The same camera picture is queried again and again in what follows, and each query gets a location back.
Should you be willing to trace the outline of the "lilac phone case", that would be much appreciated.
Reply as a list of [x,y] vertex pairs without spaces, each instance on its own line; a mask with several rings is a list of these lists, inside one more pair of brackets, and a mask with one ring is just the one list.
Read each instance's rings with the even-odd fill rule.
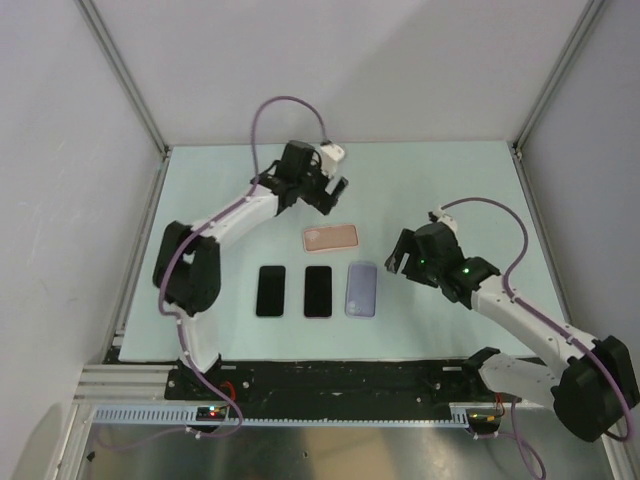
[[354,318],[373,318],[376,314],[377,266],[371,262],[352,262],[348,269],[345,313]]

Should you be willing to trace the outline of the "pink phone case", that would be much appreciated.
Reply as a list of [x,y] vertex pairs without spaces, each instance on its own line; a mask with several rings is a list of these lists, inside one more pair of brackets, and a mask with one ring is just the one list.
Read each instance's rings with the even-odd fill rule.
[[319,226],[302,234],[303,249],[307,253],[322,253],[352,249],[359,246],[357,228],[353,224]]

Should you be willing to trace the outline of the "black phone purple frame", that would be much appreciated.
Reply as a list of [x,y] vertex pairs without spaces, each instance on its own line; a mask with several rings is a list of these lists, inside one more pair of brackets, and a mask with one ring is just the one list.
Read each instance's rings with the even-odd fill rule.
[[305,269],[304,305],[306,318],[330,318],[332,315],[332,269],[308,266]]

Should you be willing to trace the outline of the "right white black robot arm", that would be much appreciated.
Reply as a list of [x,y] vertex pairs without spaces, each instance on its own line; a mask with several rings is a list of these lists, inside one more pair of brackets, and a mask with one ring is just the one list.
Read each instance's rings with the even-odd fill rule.
[[467,257],[453,226],[433,222],[403,229],[386,269],[441,291],[506,329],[538,363],[486,347],[468,358],[464,393],[476,401],[507,393],[553,411],[576,437],[593,442],[639,403],[639,387],[628,348],[619,339],[594,336],[566,323],[542,320],[504,277],[481,257]]

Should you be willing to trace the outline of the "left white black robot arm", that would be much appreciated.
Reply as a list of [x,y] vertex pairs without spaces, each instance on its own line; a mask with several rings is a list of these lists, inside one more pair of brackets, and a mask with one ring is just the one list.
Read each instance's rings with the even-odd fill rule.
[[214,397],[222,376],[211,368],[219,348],[207,336],[212,327],[201,318],[216,302],[222,286],[221,253],[299,200],[327,215],[348,180],[338,174],[345,149],[329,140],[314,147],[288,142],[281,157],[251,179],[249,190],[222,211],[192,224],[170,223],[163,232],[152,274],[158,310],[174,319],[180,356],[191,367],[187,387],[201,399]]

